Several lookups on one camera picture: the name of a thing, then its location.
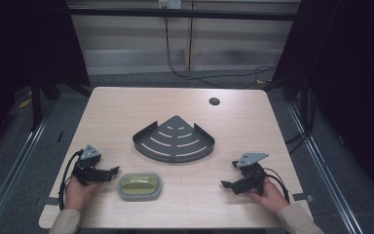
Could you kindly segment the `dark grey corner shelf rack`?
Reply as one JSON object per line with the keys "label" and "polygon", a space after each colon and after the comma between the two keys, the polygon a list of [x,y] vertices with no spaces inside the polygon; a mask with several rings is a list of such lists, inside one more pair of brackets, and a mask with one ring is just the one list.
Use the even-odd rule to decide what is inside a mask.
{"label": "dark grey corner shelf rack", "polygon": [[161,125],[154,122],[132,137],[135,149],[163,163],[182,164],[204,158],[214,149],[215,139],[198,124],[190,126],[174,115]]}

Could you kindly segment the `black horizontal bar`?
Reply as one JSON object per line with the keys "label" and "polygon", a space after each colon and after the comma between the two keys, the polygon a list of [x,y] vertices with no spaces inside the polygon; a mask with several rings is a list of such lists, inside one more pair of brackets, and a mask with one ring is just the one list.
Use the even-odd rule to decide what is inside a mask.
{"label": "black horizontal bar", "polygon": [[155,17],[155,18],[186,18],[186,19],[222,19],[222,20],[277,20],[296,21],[297,14],[226,12],[204,10],[172,10],[172,9],[112,9],[71,7],[71,15],[80,16],[114,16],[114,17]]}

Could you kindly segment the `person's left hand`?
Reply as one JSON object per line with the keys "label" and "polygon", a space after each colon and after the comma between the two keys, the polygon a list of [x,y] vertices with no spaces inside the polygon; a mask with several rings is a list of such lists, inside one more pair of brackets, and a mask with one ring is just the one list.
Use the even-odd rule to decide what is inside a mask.
{"label": "person's left hand", "polygon": [[83,185],[78,178],[73,176],[66,185],[64,207],[82,212],[100,185],[100,182]]}

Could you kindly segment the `aluminium floor rail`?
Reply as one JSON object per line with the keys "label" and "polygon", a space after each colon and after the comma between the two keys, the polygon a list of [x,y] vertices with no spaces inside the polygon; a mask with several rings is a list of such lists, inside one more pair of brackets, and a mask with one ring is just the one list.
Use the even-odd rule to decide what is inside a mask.
{"label": "aluminium floor rail", "polygon": [[4,173],[5,179],[0,184],[0,216],[9,202],[15,186],[20,179],[20,175],[24,171],[24,168],[26,167],[26,164],[30,159],[36,144],[38,143],[42,133],[45,131],[48,117],[53,112],[53,109],[54,107],[50,105],[44,112],[44,115],[39,117],[38,124],[28,132],[27,139],[20,146],[20,150],[17,151],[16,160],[11,164],[8,171]]}
{"label": "aluminium floor rail", "polygon": [[348,203],[332,172],[327,166],[315,139],[308,133],[302,124],[301,113],[297,106],[291,103],[288,105],[288,109],[349,234],[364,234],[352,207]]}

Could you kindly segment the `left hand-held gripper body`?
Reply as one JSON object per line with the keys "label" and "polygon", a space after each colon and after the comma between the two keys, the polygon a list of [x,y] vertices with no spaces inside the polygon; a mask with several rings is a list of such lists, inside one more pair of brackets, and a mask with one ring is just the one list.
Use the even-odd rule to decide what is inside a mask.
{"label": "left hand-held gripper body", "polygon": [[95,167],[100,158],[101,152],[88,144],[75,162],[72,174],[83,185],[89,185],[90,182],[102,182],[102,178],[111,176],[111,173]]}

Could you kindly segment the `grey tape strip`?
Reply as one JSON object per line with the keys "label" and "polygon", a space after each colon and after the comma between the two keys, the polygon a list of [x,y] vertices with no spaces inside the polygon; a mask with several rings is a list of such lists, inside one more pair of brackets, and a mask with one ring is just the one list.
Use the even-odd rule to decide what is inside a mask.
{"label": "grey tape strip", "polygon": [[51,206],[57,206],[58,205],[58,198],[54,197],[46,197],[46,198],[39,198],[36,203],[36,206],[46,206],[46,205],[51,205]]}
{"label": "grey tape strip", "polygon": [[302,201],[305,200],[307,203],[311,203],[314,201],[314,197],[310,194],[305,193],[297,193],[292,195],[295,201]]}

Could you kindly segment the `black metal stand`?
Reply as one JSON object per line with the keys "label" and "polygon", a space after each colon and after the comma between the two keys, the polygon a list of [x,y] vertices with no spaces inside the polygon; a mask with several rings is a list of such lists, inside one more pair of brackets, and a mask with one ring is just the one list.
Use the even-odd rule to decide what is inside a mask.
{"label": "black metal stand", "polygon": [[42,121],[41,87],[36,75],[33,75],[31,78],[31,100],[33,110],[31,131],[34,132],[38,129]]}

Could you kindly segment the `person's right hand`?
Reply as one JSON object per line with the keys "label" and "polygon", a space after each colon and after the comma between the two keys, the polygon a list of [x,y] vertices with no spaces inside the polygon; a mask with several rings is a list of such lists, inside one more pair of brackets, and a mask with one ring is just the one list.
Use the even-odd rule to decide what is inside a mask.
{"label": "person's right hand", "polygon": [[263,194],[260,194],[255,190],[250,190],[246,193],[246,195],[251,200],[274,215],[276,215],[281,209],[289,205],[289,203],[285,200],[277,187],[272,182],[270,182],[267,177],[263,182],[263,188]]}

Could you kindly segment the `white wall power outlet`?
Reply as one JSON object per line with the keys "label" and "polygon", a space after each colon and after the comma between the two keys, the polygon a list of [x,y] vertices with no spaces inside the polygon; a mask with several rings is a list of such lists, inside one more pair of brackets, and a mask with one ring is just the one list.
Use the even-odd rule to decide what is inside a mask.
{"label": "white wall power outlet", "polygon": [[181,0],[158,0],[158,7],[160,9],[181,10],[182,1]]}

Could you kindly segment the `yellow soap bar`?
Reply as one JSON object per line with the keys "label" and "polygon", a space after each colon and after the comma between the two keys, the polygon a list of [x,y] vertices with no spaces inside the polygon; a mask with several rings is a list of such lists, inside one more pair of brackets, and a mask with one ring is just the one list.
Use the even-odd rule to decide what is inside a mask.
{"label": "yellow soap bar", "polygon": [[158,181],[151,177],[130,177],[121,182],[122,191],[127,194],[153,193],[158,186]]}

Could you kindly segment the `green soap in dish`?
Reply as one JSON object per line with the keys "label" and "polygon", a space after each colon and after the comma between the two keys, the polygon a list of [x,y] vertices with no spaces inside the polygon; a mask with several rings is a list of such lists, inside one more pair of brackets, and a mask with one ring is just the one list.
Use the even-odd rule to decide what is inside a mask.
{"label": "green soap in dish", "polygon": [[[127,194],[122,191],[121,182],[130,177],[151,177],[158,181],[157,189],[153,193],[149,194]],[[163,189],[163,183],[161,178],[154,173],[132,173],[132,174],[126,174],[123,175],[117,185],[117,191],[121,199],[125,201],[131,201],[131,202],[138,202],[138,201],[151,201],[157,199]]]}

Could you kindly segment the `dark curtain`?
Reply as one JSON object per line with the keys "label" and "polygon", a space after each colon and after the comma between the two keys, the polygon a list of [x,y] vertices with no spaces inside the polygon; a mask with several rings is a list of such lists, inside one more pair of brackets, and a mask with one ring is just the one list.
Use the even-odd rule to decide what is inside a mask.
{"label": "dark curtain", "polygon": [[0,126],[18,88],[38,85],[48,98],[56,84],[90,84],[66,0],[0,0]]}
{"label": "dark curtain", "polygon": [[307,82],[374,180],[374,0],[300,0],[273,80]]}

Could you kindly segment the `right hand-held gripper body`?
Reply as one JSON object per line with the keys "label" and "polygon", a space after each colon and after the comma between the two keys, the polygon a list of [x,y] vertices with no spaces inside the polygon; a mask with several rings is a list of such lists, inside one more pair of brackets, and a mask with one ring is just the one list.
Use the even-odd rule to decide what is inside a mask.
{"label": "right hand-held gripper body", "polygon": [[263,194],[263,182],[267,174],[265,173],[259,161],[269,156],[268,153],[244,153],[239,160],[238,167],[243,176],[242,179],[235,181],[239,186],[240,194],[255,189]]}

